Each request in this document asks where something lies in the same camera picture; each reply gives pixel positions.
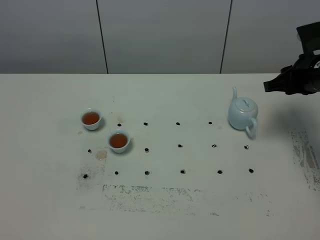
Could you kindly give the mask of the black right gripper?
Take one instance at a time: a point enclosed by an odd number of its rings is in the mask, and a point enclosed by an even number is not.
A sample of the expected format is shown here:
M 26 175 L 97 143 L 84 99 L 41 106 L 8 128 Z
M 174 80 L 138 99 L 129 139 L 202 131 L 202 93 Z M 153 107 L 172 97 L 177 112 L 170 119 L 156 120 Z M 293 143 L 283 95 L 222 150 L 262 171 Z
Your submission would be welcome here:
M 320 55 L 300 54 L 294 65 L 280 70 L 280 74 L 263 83 L 265 92 L 284 92 L 287 95 L 310 95 L 320 91 Z

